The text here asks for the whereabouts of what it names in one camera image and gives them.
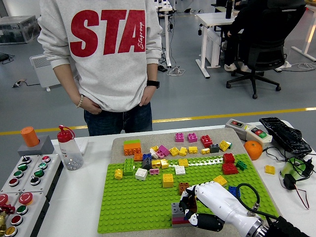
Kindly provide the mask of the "person's left hand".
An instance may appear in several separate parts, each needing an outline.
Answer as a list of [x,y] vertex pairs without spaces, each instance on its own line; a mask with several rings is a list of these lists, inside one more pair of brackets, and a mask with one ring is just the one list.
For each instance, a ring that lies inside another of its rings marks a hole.
[[146,86],[143,92],[143,96],[141,98],[141,101],[139,103],[139,106],[144,106],[150,103],[151,98],[153,97],[155,91],[155,86]]

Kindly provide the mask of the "person's right hand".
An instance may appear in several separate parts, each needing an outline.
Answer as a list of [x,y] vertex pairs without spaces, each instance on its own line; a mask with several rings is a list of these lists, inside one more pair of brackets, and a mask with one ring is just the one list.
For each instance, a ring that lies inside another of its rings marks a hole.
[[98,104],[96,104],[91,99],[85,97],[82,94],[80,95],[78,107],[82,108],[82,109],[84,109],[84,110],[86,110],[94,115],[100,114],[102,112],[102,109]]

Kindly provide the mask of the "white black-fingered right robot hand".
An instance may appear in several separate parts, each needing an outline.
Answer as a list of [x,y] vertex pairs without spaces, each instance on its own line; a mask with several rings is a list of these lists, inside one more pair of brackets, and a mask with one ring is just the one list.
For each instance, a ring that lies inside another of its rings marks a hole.
[[[212,214],[191,211],[188,203],[193,198],[209,208]],[[233,225],[242,237],[259,237],[266,232],[258,215],[249,216],[237,198],[214,181],[186,188],[179,205],[189,222],[197,228],[219,232],[227,223]]]

